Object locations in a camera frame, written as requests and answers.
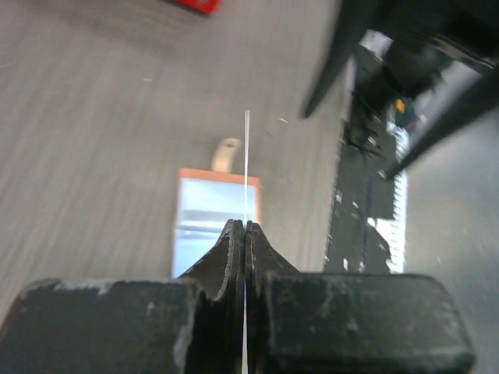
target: white filament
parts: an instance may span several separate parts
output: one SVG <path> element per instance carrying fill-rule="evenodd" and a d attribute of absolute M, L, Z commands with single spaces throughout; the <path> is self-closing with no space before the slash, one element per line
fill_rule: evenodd
<path fill-rule="evenodd" d="M 248 221 L 248 153 L 250 150 L 250 111 L 244 111 L 244 224 Z"/>

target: metal gripper jaw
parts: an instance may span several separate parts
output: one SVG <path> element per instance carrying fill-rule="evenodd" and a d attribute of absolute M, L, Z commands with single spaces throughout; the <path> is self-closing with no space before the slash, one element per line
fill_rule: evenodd
<path fill-rule="evenodd" d="M 229 221 L 180 278 L 45 280 L 0 331 L 0 372 L 466 373 L 474 354 L 434 279 L 300 273 Z"/>

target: orange container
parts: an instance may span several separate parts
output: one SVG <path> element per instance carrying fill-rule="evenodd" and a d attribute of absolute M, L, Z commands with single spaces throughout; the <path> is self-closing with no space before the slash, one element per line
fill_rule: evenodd
<path fill-rule="evenodd" d="M 177 0 L 177 2 L 204 13 L 213 13 L 217 10 L 221 0 Z"/>

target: orange component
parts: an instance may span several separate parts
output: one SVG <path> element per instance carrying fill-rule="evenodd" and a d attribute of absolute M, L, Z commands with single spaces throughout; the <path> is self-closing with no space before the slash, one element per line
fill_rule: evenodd
<path fill-rule="evenodd" d="M 397 101 L 395 102 L 395 107 L 397 108 L 398 111 L 400 111 L 401 113 L 404 113 L 405 112 L 405 104 L 402 100 L 400 99 L 397 99 Z"/>
<path fill-rule="evenodd" d="M 221 0 L 177 0 L 177 2 L 204 13 L 213 13 Z"/>

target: gray floor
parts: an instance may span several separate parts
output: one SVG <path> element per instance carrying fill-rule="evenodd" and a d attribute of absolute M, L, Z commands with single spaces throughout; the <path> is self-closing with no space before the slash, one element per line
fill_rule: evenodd
<path fill-rule="evenodd" d="M 437 89 L 437 108 L 477 74 L 463 65 Z M 499 366 L 499 112 L 429 152 L 409 171 L 407 271 L 454 295 L 478 354 L 475 372 Z"/>
<path fill-rule="evenodd" d="M 0 319 L 40 278 L 167 277 L 176 172 L 242 139 L 246 109 L 264 229 L 319 270 L 340 90 L 309 121 L 297 113 L 333 7 L 231 0 L 203 17 L 157 0 L 0 0 Z"/>

